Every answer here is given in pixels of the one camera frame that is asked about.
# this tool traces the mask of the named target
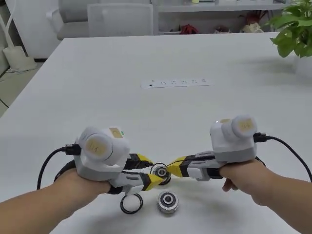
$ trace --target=floor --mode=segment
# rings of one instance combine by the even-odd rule
[[[38,65],[36,70],[28,71],[22,74],[5,73],[0,78],[0,99],[10,106],[16,97],[26,87],[28,82],[33,78],[42,64]],[[7,110],[7,107],[0,102],[0,117]]]

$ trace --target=power socket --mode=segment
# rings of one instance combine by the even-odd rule
[[[141,83],[142,89],[167,88],[167,87],[188,87],[188,86],[209,86],[214,85],[206,79],[169,79],[169,80],[145,80]]]

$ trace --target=electrical outlet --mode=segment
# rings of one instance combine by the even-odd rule
[[[206,79],[171,79],[142,81],[141,88],[166,88],[166,87],[188,87],[214,85]]]

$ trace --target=human hand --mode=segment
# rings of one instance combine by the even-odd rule
[[[239,189],[251,195],[255,203],[262,206],[272,196],[274,179],[277,177],[257,160],[225,165],[220,169],[220,174],[226,178],[223,186],[225,192]]]
[[[98,195],[107,193],[111,188],[107,181],[99,182],[81,178],[76,169],[66,171],[51,186],[73,201],[73,212],[88,205]]]

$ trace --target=white chair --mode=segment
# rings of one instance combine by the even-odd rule
[[[88,23],[90,37],[150,36],[154,34],[153,5],[89,4]]]
[[[58,0],[58,9],[46,14],[57,38],[89,37],[87,6],[95,3],[141,3],[151,0]]]

